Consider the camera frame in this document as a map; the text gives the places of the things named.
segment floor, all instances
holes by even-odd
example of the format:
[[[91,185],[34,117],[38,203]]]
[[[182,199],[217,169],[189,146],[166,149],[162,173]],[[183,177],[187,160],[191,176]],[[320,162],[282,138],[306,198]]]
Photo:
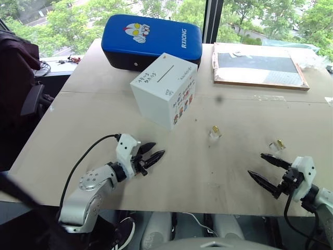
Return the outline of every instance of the floor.
[[[20,203],[7,203],[0,202],[0,224],[16,218],[26,212],[29,209],[25,205]],[[109,221],[114,221],[115,212],[112,210],[102,210],[100,215]],[[136,221],[136,230],[131,243],[129,244],[129,250],[139,250],[140,241],[149,221],[151,212],[133,212],[131,216]],[[196,214],[199,221],[202,223],[203,215]],[[261,244],[268,244],[269,240],[266,234],[264,225],[265,217],[260,216],[235,216],[245,239],[248,241],[254,241]],[[203,230],[195,222],[193,217],[186,214],[177,214],[178,224],[176,228],[175,239],[191,238],[191,237],[203,237]],[[291,222],[304,232],[309,233],[312,228],[313,218],[303,217],[291,217]],[[281,237],[286,249],[301,250],[304,249],[305,238],[293,232],[288,225],[284,222],[283,217],[278,218]]]

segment black shoe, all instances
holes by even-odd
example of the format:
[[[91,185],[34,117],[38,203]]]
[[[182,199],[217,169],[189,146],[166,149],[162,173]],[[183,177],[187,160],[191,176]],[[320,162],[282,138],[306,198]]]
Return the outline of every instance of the black shoe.
[[[120,221],[115,229],[115,240],[111,246],[111,250],[124,249],[133,238],[134,231],[135,223],[131,217],[127,217]]]

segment white box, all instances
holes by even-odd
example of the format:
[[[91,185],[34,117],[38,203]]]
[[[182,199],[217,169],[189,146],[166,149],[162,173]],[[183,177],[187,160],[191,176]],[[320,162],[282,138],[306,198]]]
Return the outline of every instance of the white box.
[[[131,82],[143,117],[171,130],[194,98],[196,64],[163,53]]]

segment wooden table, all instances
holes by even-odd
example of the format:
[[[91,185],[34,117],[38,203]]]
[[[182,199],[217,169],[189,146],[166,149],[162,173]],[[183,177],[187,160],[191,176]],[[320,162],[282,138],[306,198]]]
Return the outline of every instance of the wooden table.
[[[138,72],[110,66],[100,39],[95,40],[9,175],[42,204],[57,206],[70,170],[87,148],[106,134],[129,133],[142,142],[157,142],[154,151],[166,153],[149,175],[121,183],[105,208],[281,216],[286,196],[275,200],[247,170],[278,184],[283,169],[262,160],[260,153],[272,153],[268,145],[282,139],[287,148],[279,156],[290,162],[312,156],[314,184],[333,190],[333,109],[324,99],[333,96],[333,82],[326,70],[303,72],[311,88],[307,92],[216,85],[211,56],[212,44],[204,44],[196,97],[169,132],[140,115],[130,88]],[[269,101],[271,96],[281,98]],[[223,134],[216,142],[208,135],[213,125]],[[88,169],[115,160],[116,145],[110,139],[96,146],[74,173],[67,193]],[[0,200],[15,202],[4,194]],[[290,214],[308,215],[295,203]]]

